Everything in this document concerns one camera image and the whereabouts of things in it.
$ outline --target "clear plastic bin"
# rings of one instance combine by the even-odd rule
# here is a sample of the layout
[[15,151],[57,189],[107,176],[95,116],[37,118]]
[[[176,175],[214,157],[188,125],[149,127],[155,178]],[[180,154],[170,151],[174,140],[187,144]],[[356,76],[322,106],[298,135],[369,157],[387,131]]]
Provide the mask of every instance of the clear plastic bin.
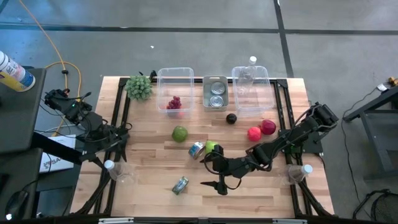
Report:
[[266,110],[274,107],[274,92],[269,84],[267,69],[262,66],[256,66],[255,80],[250,91],[245,94],[239,94],[236,82],[243,68],[234,67],[232,69],[237,115],[240,117],[260,116]]
[[[162,68],[157,72],[156,107],[161,113],[185,116],[193,109],[192,68]],[[180,109],[167,109],[173,96],[180,97]]]

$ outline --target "tuna can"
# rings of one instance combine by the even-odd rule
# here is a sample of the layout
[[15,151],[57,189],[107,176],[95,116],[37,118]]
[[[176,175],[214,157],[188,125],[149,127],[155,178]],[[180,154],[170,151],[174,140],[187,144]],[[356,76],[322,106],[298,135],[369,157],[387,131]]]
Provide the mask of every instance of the tuna can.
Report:
[[215,82],[211,84],[211,92],[215,95],[221,95],[225,92],[225,85],[222,82]]
[[198,157],[203,153],[205,145],[201,142],[195,142],[193,146],[189,149],[188,153],[193,159],[198,159]]
[[15,91],[30,90],[35,85],[35,77],[22,66],[0,51],[0,82]]
[[224,100],[220,96],[212,96],[210,98],[210,106],[220,107],[224,105]]
[[173,192],[178,195],[182,192],[182,190],[187,186],[189,180],[186,177],[181,177],[181,179],[177,182],[176,185],[173,187]]

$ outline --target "red grapes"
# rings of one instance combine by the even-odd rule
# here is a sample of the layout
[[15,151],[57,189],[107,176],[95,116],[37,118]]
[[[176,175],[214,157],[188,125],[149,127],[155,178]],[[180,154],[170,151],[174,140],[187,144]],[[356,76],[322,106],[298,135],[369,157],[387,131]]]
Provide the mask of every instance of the red grapes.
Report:
[[167,105],[168,110],[172,109],[180,109],[181,108],[181,101],[179,96],[173,96],[173,99]]

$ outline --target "yellow cable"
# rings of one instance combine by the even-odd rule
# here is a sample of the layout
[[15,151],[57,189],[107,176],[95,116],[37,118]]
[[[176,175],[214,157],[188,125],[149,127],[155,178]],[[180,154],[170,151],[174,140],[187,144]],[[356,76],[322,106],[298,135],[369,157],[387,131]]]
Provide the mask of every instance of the yellow cable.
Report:
[[[62,59],[62,57],[61,57],[61,54],[60,54],[60,52],[58,51],[58,48],[57,48],[57,47],[55,46],[55,44],[52,42],[51,38],[49,37],[49,35],[47,35],[46,31],[43,29],[43,27],[40,25],[40,23],[37,21],[36,17],[29,11],[29,9],[25,6],[25,4],[22,2],[22,0],[19,0],[19,3],[22,5],[22,7],[24,7],[24,9],[27,11],[27,13],[29,13],[29,15],[31,16],[31,18],[36,22],[37,26],[42,30],[42,32],[44,33],[44,35],[46,36],[46,38],[50,41],[50,43],[51,43],[52,47],[54,48],[55,52],[57,53],[58,57],[60,58],[60,62],[52,63],[51,65],[47,65],[45,68],[50,68],[51,66],[56,65],[56,64],[59,64],[59,63],[62,64],[62,68],[63,68],[64,70],[66,70],[65,64],[68,64],[68,65],[73,66],[73,67],[77,70],[77,72],[79,73],[79,87],[78,87],[78,91],[77,91],[77,97],[80,97],[81,73],[80,73],[79,68],[78,68],[76,65],[74,65],[74,64],[72,64],[72,63],[70,63],[70,62],[64,62],[64,61],[63,61],[63,59]],[[68,88],[68,77],[67,77],[67,74],[65,74],[65,88]],[[61,123],[60,123],[60,125],[58,126],[56,132],[54,132],[54,134],[52,134],[52,136],[57,136],[57,135],[58,135],[57,132],[58,132],[59,129],[61,128],[62,123],[63,123],[63,119],[61,120]]]

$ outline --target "spray can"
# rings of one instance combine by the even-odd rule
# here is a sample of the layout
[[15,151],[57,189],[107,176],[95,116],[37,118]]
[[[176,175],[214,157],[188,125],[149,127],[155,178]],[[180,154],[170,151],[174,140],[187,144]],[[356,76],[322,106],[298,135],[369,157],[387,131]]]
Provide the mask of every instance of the spray can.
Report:
[[0,82],[15,91],[30,90],[35,85],[35,77],[22,66],[0,51]]

